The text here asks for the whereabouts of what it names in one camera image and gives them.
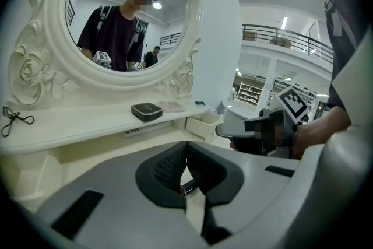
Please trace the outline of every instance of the ornate mirror frame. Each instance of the ornate mirror frame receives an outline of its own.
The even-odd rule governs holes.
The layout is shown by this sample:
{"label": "ornate mirror frame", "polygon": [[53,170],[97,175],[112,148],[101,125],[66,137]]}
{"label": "ornate mirror frame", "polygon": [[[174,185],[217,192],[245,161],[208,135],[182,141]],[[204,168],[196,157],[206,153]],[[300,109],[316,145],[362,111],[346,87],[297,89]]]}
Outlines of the ornate mirror frame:
{"label": "ornate mirror frame", "polygon": [[9,63],[13,103],[31,108],[49,98],[61,100],[65,93],[79,93],[81,87],[115,94],[150,87],[154,92],[167,90],[168,97],[174,99],[191,95],[192,56],[200,42],[197,35],[202,0],[188,0],[187,26],[167,59],[144,71],[127,73],[105,69],[80,53],[66,24],[66,0],[29,3],[33,14],[20,33]]}

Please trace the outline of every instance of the black box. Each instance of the black box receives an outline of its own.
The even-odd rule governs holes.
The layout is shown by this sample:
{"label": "black box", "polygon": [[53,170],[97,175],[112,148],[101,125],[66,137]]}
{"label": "black box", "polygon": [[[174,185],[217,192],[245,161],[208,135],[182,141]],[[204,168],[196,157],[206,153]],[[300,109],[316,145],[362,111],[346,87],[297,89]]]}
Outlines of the black box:
{"label": "black box", "polygon": [[143,122],[154,121],[163,115],[163,109],[152,103],[132,105],[131,112]]}

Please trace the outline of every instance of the backpack strap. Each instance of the backpack strap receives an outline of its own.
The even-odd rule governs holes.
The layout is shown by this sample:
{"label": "backpack strap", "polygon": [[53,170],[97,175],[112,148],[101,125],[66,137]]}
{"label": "backpack strap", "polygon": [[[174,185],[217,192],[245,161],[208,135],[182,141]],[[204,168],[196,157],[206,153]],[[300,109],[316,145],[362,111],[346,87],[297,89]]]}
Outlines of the backpack strap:
{"label": "backpack strap", "polygon": [[139,19],[136,18],[135,34],[133,35],[132,40],[129,43],[128,51],[131,50],[134,43],[137,43],[139,41],[139,35],[141,34],[141,32],[142,32],[142,26],[141,24],[139,25]]}
{"label": "backpack strap", "polygon": [[110,14],[112,6],[101,6],[101,12],[100,12],[100,21],[97,24],[97,35],[96,38],[98,37],[98,34],[100,33],[101,27]]}

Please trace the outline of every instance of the fluorescent light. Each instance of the fluorescent light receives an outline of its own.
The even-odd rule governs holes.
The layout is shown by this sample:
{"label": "fluorescent light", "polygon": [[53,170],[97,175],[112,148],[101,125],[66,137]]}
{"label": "fluorescent light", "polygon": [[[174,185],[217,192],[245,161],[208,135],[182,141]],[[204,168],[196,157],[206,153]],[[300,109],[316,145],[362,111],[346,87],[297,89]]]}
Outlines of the fluorescent light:
{"label": "fluorescent light", "polygon": [[282,22],[282,26],[281,26],[281,29],[284,30],[286,28],[286,24],[287,24],[287,19],[288,17],[284,17],[284,20]]}
{"label": "fluorescent light", "polygon": [[155,3],[153,3],[153,7],[155,9],[161,9],[162,8],[162,4],[160,4],[159,2],[155,2]]}

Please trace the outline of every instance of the mirror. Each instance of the mirror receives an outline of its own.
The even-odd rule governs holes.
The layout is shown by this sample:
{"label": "mirror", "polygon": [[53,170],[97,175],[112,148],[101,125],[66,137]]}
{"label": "mirror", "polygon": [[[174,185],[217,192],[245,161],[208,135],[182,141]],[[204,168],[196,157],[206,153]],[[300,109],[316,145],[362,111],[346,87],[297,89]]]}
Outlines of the mirror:
{"label": "mirror", "polygon": [[77,51],[104,68],[141,71],[165,60],[186,24],[188,0],[66,0]]}

